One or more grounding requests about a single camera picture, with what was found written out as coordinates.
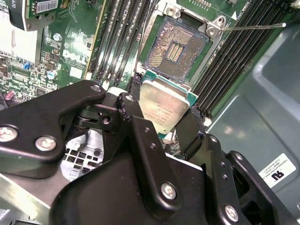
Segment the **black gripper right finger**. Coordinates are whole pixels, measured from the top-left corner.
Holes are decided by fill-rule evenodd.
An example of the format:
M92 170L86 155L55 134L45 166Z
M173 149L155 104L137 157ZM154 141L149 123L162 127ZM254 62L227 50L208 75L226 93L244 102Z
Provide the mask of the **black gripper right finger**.
M206 133L206 113L192 106L175 126L185 159L204 172L205 214L213 225L296 225L298 222L249 161L224 153Z

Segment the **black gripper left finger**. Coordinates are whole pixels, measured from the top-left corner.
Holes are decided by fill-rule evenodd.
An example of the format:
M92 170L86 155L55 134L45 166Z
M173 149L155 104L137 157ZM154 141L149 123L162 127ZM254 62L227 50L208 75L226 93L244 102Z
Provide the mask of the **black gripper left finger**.
M0 112L0 170L26 178L53 176L66 152L66 139L84 128L115 134L107 152L131 150L145 207L176 213L182 206L177 181L151 121L135 97L121 93L114 107L106 92L84 80Z

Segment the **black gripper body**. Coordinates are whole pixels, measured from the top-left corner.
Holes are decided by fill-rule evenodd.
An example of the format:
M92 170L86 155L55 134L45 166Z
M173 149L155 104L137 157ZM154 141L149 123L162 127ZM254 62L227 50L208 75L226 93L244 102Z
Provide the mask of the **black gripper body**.
M145 208L134 162L129 152L70 182L55 198L52 225L216 225L207 207L204 172L196 165L168 155L183 193L183 205L168 220Z

